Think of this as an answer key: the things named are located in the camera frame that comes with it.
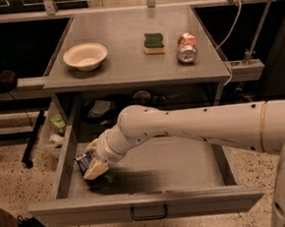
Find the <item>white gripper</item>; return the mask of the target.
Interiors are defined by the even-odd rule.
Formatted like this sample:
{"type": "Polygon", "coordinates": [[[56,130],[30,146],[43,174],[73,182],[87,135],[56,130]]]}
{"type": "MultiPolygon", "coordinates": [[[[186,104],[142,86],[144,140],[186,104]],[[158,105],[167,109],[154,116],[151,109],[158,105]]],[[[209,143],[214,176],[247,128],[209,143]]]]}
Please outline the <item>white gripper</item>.
{"type": "Polygon", "coordinates": [[[86,152],[93,152],[95,158],[86,169],[84,178],[86,180],[95,180],[98,176],[103,175],[108,169],[108,164],[116,164],[122,158],[123,153],[116,153],[109,145],[110,131],[106,130],[98,139],[94,139],[87,146],[86,152]]]}

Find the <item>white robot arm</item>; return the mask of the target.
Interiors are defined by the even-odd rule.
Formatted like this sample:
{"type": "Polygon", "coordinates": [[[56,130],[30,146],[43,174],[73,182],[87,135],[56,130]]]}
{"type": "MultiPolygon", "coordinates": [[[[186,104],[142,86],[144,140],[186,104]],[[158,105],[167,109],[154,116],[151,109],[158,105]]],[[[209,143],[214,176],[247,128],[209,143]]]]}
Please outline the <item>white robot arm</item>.
{"type": "Polygon", "coordinates": [[[92,156],[85,171],[87,180],[104,174],[111,163],[156,136],[277,154],[271,227],[285,227],[285,99],[173,111],[130,105],[117,121],[87,146],[92,156]]]}

